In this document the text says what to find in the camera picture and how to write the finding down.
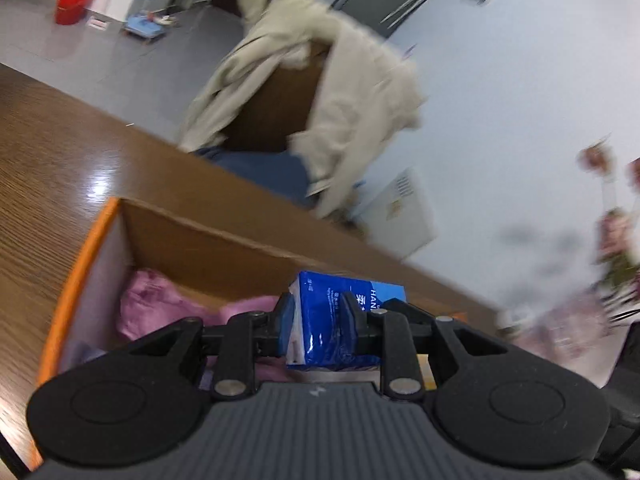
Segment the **blue tissue pack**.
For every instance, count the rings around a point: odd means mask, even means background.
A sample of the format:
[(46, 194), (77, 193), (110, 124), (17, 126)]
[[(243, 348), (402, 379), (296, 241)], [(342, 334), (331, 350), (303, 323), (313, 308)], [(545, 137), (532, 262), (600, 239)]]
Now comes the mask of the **blue tissue pack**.
[(357, 356), (355, 331), (340, 313), (340, 297), (349, 292), (361, 311), (382, 307), (391, 299), (405, 300), (396, 284), (302, 271), (290, 286), (294, 321), (286, 364), (298, 370), (356, 370), (378, 366), (377, 356)]

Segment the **pink satin bow scrunchie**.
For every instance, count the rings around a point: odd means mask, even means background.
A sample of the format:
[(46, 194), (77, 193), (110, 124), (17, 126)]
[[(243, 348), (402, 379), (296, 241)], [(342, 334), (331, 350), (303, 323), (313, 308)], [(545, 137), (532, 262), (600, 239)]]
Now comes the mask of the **pink satin bow scrunchie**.
[(238, 314), (272, 312), (278, 299), (258, 296), (210, 310), (179, 292), (165, 275), (142, 269), (134, 272), (120, 296), (116, 330), (126, 340), (134, 341), (183, 318), (200, 318), (205, 326), (226, 325)]

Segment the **red cardboard box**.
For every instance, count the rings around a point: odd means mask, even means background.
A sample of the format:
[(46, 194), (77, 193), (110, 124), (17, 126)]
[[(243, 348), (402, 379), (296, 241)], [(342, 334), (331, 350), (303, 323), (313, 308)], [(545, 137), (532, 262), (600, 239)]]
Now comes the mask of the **red cardboard box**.
[[(150, 269), (210, 310), (290, 292), (299, 272), (400, 285), (400, 300), (430, 315), (484, 326), (491, 315), (451, 287), (408, 268), (301, 211), (280, 218), (262, 242), (151, 205), (113, 198), (93, 225), (58, 300), (26, 420), (45, 479), (296, 478), (305, 468), (333, 478), (357, 472), (356, 444), (375, 444), (400, 416), (430, 430), (422, 401), (391, 401), (378, 379), (259, 380), (243, 400), (209, 393), (216, 362), (200, 318), (183, 318), (134, 341), (116, 330), (120, 296)], [(106, 351), (60, 373), (72, 339)]]

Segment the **purple drawstring pouch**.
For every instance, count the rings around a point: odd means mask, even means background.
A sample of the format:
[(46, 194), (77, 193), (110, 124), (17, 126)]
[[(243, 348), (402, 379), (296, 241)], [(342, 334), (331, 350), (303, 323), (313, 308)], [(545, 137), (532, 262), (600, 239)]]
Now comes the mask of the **purple drawstring pouch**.
[(85, 341), (72, 339), (63, 349), (58, 371), (60, 373), (67, 372), (81, 364), (104, 356), (105, 353), (105, 350), (87, 344)]

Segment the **pink textured vase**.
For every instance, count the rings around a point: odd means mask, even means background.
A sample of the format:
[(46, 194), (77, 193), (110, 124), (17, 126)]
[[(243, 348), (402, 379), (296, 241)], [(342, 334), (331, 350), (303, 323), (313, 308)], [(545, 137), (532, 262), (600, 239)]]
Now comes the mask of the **pink textured vase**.
[(509, 341), (535, 356), (566, 364), (600, 344), (610, 322), (598, 295), (578, 292), (551, 310), (511, 326)]

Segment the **blue seat cushion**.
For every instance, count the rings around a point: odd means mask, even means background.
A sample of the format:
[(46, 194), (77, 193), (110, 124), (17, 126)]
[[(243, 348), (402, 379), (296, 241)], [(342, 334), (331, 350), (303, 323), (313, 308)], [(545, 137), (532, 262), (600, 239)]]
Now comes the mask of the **blue seat cushion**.
[(289, 152), (259, 153), (227, 151), (218, 146), (199, 148), (193, 155), (237, 177), (253, 182), (290, 202), (309, 209), (310, 179), (299, 157)]

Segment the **beige jacket on chair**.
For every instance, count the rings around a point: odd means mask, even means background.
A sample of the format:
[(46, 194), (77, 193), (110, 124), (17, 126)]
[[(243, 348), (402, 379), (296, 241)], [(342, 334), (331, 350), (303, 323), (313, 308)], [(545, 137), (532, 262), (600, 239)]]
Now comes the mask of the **beige jacket on chair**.
[(404, 129), (420, 125), (416, 68), (371, 29), (321, 0), (236, 0), (245, 35), (190, 104), (178, 147), (224, 142), (221, 131), (282, 61), (306, 60), (308, 44), (331, 46), (306, 129), (288, 138), (318, 196), (314, 213), (344, 208), (354, 184)]

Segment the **brown chair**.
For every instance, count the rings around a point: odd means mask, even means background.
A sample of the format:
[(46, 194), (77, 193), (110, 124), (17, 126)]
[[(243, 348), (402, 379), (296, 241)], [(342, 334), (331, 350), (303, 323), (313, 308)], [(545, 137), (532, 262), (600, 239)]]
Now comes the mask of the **brown chair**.
[(232, 152), (281, 153), (306, 129), (331, 46), (311, 41), (306, 60), (282, 61), (227, 127), (222, 147)]

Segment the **red bucket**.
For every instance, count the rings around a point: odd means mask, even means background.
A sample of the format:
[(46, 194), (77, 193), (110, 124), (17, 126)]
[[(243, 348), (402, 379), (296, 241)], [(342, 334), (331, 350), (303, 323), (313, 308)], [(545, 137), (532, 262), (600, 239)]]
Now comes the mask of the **red bucket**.
[(58, 0), (54, 14), (54, 22), (57, 25), (73, 25), (78, 23), (85, 15), (92, 0)]

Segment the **white flat box by wall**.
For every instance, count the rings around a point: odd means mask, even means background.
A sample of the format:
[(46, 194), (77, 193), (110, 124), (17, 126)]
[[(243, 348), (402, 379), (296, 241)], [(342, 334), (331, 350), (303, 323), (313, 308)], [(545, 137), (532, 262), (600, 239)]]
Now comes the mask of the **white flat box by wall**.
[(365, 204), (355, 217), (366, 242), (405, 260), (437, 236), (420, 174), (404, 170)]

